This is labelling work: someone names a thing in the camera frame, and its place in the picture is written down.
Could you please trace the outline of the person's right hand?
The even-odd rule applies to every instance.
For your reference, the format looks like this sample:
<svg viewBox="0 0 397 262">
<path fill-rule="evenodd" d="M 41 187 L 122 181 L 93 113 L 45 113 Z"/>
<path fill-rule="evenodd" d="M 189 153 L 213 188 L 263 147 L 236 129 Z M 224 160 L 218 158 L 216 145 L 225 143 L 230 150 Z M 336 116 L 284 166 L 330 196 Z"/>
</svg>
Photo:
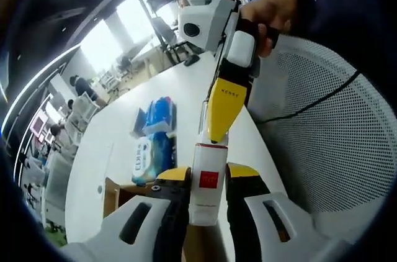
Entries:
<svg viewBox="0 0 397 262">
<path fill-rule="evenodd" d="M 273 42 L 267 35 L 267 28 L 282 30 L 293 18 L 296 9 L 297 0 L 254 0 L 241 8 L 241 17 L 258 27 L 256 53 L 259 57 L 265 58 L 272 52 Z"/>
</svg>

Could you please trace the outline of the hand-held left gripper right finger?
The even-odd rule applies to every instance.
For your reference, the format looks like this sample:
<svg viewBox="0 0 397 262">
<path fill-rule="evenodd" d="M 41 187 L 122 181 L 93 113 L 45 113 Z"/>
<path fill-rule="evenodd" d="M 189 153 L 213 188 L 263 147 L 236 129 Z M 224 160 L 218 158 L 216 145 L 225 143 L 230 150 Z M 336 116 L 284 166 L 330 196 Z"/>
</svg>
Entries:
<svg viewBox="0 0 397 262">
<path fill-rule="evenodd" d="M 328 261 L 329 240 L 311 215 L 253 168 L 227 164 L 226 200 L 236 261 Z"/>
</svg>

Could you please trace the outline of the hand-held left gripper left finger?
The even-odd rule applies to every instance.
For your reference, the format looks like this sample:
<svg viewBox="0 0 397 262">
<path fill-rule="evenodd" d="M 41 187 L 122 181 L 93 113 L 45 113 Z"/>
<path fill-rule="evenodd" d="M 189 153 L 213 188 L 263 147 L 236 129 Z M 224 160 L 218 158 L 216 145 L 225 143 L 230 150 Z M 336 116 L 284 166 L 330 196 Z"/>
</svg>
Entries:
<svg viewBox="0 0 397 262">
<path fill-rule="evenodd" d="M 145 196 L 134 196 L 85 242 L 63 248 L 66 261 L 180 261 L 189 223 L 191 168 L 168 169 Z"/>
</svg>

